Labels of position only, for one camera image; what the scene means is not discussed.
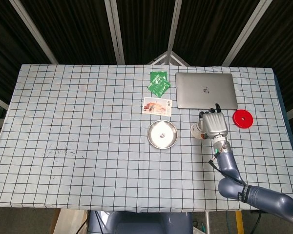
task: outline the silver laptop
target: silver laptop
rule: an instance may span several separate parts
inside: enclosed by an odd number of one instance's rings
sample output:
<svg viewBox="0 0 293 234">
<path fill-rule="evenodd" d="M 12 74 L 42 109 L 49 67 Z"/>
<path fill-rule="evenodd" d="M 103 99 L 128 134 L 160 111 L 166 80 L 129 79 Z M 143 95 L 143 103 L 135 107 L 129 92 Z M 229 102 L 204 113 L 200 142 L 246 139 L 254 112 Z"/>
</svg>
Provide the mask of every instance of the silver laptop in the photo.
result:
<svg viewBox="0 0 293 234">
<path fill-rule="evenodd" d="M 180 109 L 215 108 L 236 110 L 231 74 L 176 73 L 177 107 Z"/>
</svg>

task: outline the red disc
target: red disc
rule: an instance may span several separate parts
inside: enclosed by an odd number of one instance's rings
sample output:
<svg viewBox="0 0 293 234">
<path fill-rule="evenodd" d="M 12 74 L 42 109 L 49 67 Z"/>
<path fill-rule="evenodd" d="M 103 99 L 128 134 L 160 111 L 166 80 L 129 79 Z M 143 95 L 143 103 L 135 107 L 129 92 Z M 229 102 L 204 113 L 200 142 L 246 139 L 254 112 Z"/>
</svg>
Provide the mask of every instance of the red disc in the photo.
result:
<svg viewBox="0 0 293 234">
<path fill-rule="evenodd" d="M 240 128 L 249 128 L 253 124 L 253 116 L 246 110 L 237 110 L 232 118 L 233 122 Z"/>
</svg>

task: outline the grid pattern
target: grid pattern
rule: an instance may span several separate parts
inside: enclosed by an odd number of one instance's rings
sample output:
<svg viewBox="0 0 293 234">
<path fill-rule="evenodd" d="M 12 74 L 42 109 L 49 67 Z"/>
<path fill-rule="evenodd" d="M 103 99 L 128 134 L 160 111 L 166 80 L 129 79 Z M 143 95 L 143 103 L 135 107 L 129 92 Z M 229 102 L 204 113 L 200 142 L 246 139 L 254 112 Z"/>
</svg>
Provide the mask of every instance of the grid pattern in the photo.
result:
<svg viewBox="0 0 293 234">
<path fill-rule="evenodd" d="M 150 72 L 167 71 L 171 117 L 141 114 Z M 293 197 L 293 151 L 272 69 L 160 65 L 23 65 L 0 135 L 0 206 L 134 212 L 250 209 L 222 197 L 208 164 L 210 140 L 191 137 L 202 110 L 177 109 L 176 72 L 231 73 L 239 109 L 254 117 L 239 129 L 224 110 L 242 178 Z M 147 129 L 159 119 L 178 130 L 167 150 Z"/>
</svg>

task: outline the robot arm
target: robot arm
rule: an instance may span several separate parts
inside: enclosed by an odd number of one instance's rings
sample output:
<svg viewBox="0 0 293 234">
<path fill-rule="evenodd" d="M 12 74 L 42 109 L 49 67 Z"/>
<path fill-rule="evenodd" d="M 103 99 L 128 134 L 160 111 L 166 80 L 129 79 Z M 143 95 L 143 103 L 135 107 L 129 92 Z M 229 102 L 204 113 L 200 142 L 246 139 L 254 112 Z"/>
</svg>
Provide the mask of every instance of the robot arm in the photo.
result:
<svg viewBox="0 0 293 234">
<path fill-rule="evenodd" d="M 224 115 L 216 104 L 216 111 L 201 112 L 199 122 L 191 127 L 192 136 L 199 139 L 211 138 L 215 150 L 214 157 L 209 161 L 217 159 L 219 169 L 223 178 L 218 185 L 219 193 L 230 199 L 240 200 L 253 207 L 281 217 L 293 223 L 293 199 L 269 189 L 247 185 L 239 172 L 234 160 L 230 143 L 227 141 L 228 129 Z"/>
</svg>

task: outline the stainless steel bowl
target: stainless steel bowl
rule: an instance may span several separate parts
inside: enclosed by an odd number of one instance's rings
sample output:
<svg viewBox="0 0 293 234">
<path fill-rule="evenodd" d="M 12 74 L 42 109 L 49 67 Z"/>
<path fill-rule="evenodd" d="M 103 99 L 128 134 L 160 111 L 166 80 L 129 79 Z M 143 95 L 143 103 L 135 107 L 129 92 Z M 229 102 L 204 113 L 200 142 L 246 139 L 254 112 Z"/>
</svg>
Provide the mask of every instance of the stainless steel bowl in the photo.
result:
<svg viewBox="0 0 293 234">
<path fill-rule="evenodd" d="M 178 133 L 176 127 L 167 120 L 158 120 L 149 126 L 147 138 L 149 142 L 158 149 L 168 149 L 177 140 Z"/>
</svg>

